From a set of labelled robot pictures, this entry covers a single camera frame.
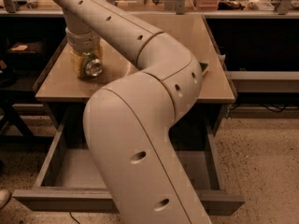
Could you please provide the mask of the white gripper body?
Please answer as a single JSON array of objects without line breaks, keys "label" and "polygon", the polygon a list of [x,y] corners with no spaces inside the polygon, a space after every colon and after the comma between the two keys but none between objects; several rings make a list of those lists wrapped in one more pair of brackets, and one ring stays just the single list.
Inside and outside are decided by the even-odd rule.
[{"label": "white gripper body", "polygon": [[89,52],[96,50],[100,44],[101,37],[94,31],[86,34],[75,34],[68,28],[65,29],[68,44],[77,52]]}]

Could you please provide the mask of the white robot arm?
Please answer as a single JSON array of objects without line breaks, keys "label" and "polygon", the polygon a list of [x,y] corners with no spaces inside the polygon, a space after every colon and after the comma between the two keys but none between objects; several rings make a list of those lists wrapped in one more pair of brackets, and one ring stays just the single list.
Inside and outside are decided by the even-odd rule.
[{"label": "white robot arm", "polygon": [[53,0],[76,33],[84,23],[134,74],[96,91],[83,129],[125,224],[211,224],[168,136],[195,104],[202,69],[171,35],[103,0]]}]

